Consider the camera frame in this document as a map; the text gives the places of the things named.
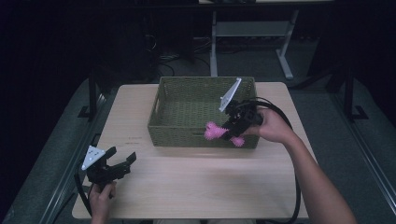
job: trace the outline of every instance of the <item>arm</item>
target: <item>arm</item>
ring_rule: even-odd
[[[110,211],[110,194],[116,196],[116,182],[107,184],[101,191],[99,186],[93,184],[90,197],[92,210],[91,224],[105,224]]]
[[[264,122],[247,129],[268,141],[285,146],[293,163],[312,223],[357,223],[347,202],[323,173],[303,141],[273,110],[260,110]]]

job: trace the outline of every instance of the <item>wicker basket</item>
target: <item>wicker basket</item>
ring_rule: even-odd
[[[241,101],[256,96],[253,77],[242,81],[233,97]],[[220,97],[236,77],[162,77],[148,121],[156,147],[235,147],[223,139],[206,140],[209,121],[222,125],[228,116],[219,111]],[[243,148],[255,148],[259,137],[245,136]]]

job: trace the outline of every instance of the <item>desk leg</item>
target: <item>desk leg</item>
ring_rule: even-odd
[[[280,65],[282,66],[283,73],[285,74],[286,79],[293,79],[293,74],[290,71],[288,61],[285,58],[286,50],[288,49],[289,42],[291,39],[291,35],[293,34],[293,29],[295,22],[297,20],[299,10],[294,10],[291,15],[291,19],[288,25],[288,30],[285,35],[285,41],[280,49],[276,50],[277,58],[279,59]]]
[[[216,11],[213,12],[212,21],[212,51],[210,52],[210,76],[218,76],[218,61],[216,59]]]

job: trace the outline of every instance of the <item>person's left hand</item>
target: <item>person's left hand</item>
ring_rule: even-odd
[[[110,211],[110,195],[116,196],[116,184],[112,182],[107,184],[101,191],[99,186],[93,184],[91,193],[89,195],[90,205],[92,210],[92,223],[106,223]]]

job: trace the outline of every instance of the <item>pink plush object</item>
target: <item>pink plush object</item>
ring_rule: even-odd
[[[221,128],[216,125],[215,122],[209,121],[206,124],[205,138],[207,140],[221,138],[225,132],[228,132],[228,129]],[[241,147],[245,144],[245,139],[243,137],[232,137],[230,141],[232,141],[236,147]]]

